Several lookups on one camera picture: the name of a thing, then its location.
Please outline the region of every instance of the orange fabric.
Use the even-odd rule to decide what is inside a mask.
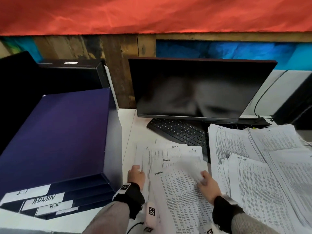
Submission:
[[[312,0],[0,0],[0,35],[312,31]]]

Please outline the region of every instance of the wrist strap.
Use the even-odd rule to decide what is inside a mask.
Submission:
[[[145,203],[139,185],[134,182],[124,184],[116,193],[113,201],[126,203],[129,206],[129,218],[131,219],[136,218],[140,210],[142,210],[142,205]]]
[[[232,234],[231,222],[236,214],[244,213],[238,205],[232,205],[221,196],[213,202],[213,222],[220,226],[220,230]]]

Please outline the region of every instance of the black cable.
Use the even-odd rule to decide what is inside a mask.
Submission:
[[[261,95],[261,97],[258,99],[258,102],[255,104],[255,108],[254,108],[254,113],[255,113],[255,109],[256,109],[256,107],[257,107],[257,105],[258,105],[258,103],[259,103],[259,101],[261,100],[261,98],[263,97],[263,95],[265,95],[266,94],[266,92],[272,87],[272,85],[274,85],[275,84],[275,82],[276,81],[278,81],[278,79],[280,78],[280,77],[282,77],[283,76],[283,74],[285,74],[287,71],[289,71],[289,70],[285,70],[268,88],[267,88],[267,90],[266,91],[264,91],[264,93]],[[256,113],[255,113],[255,115],[258,117],[258,118],[263,118],[263,119],[272,119],[272,118],[268,118],[268,117],[260,117],[259,115],[257,115]]]
[[[134,224],[130,229],[129,229],[129,231],[127,232],[127,234],[129,234],[129,232],[132,230],[132,228],[134,228],[136,225],[139,225],[139,224],[144,224],[143,222],[138,222],[138,223],[136,223],[136,224]]]

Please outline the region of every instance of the black monitor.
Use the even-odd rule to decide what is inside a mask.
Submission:
[[[130,58],[138,117],[237,121],[273,60]]]

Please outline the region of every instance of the keyboard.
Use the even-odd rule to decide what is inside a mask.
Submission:
[[[207,146],[209,147],[208,137],[206,137],[202,129],[180,120],[157,118],[153,118],[146,127],[172,142],[201,146],[204,160],[210,162],[207,152]]]

